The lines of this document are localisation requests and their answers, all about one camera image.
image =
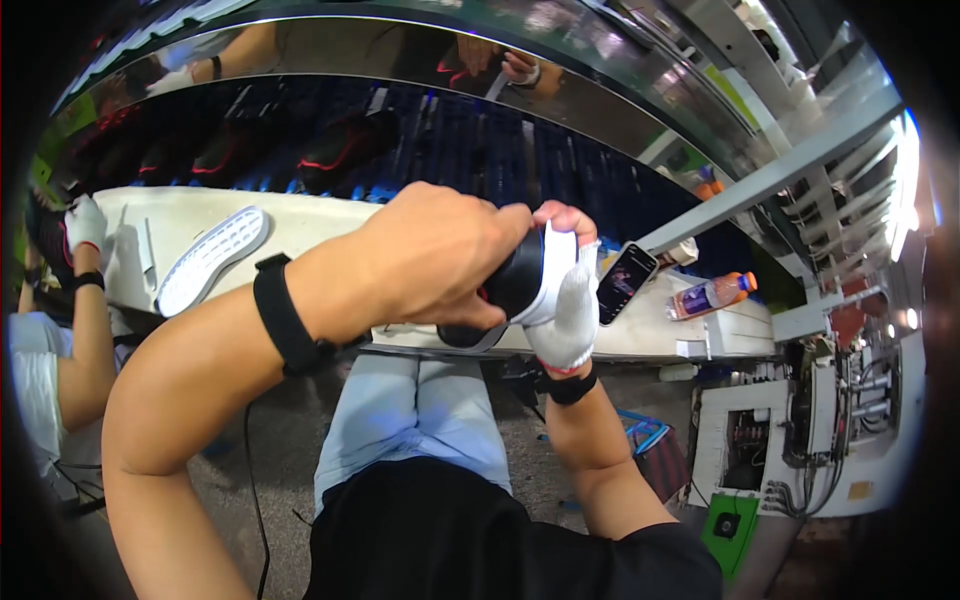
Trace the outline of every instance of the black shirt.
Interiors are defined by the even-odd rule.
[[[418,457],[324,494],[304,600],[721,598],[720,566],[685,525],[623,540],[530,520],[476,473]]]

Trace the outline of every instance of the conveyor belt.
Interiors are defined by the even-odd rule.
[[[700,202],[672,181],[593,139],[455,92],[323,76],[268,77],[213,86],[217,89],[188,88],[144,102],[138,118],[113,127],[150,136],[166,132],[178,114],[199,113],[231,122],[274,118],[284,135],[270,142],[275,144],[273,149],[230,187],[306,194],[296,171],[304,145],[331,122],[379,105],[397,115],[399,143],[323,195],[386,203],[406,183],[426,180],[497,205],[524,202],[535,207],[552,198],[589,214],[610,250]],[[188,175],[183,173],[169,183],[200,185]],[[137,179],[127,182],[144,184]],[[691,275],[712,277],[754,268],[748,237],[732,224],[697,236],[697,242],[701,258],[684,269]]]

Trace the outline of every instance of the plastic water bottle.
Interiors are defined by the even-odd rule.
[[[671,321],[701,317],[746,299],[755,289],[753,273],[730,273],[678,292],[666,302],[664,312]]]

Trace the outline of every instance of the knit glove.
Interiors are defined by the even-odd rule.
[[[168,91],[182,89],[193,85],[193,73],[188,66],[183,66],[176,71],[170,71],[156,82],[147,85],[147,97],[151,98],[157,94],[165,94]]]
[[[66,225],[66,243],[70,253],[77,251],[81,244],[89,244],[97,250],[104,246],[107,237],[107,217],[100,210],[100,206],[83,194],[73,208],[63,215]]]
[[[524,327],[530,348],[540,361],[556,371],[580,367],[593,353],[600,328],[596,274],[599,242],[580,249],[577,264],[564,277],[557,294],[557,312],[552,321]]]

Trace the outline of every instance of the bottle label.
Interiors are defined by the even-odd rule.
[[[684,292],[681,301],[684,304],[684,311],[686,311],[687,315],[695,315],[712,308],[710,301],[707,299],[707,286],[711,283],[712,281],[705,281],[704,283],[694,285]]]

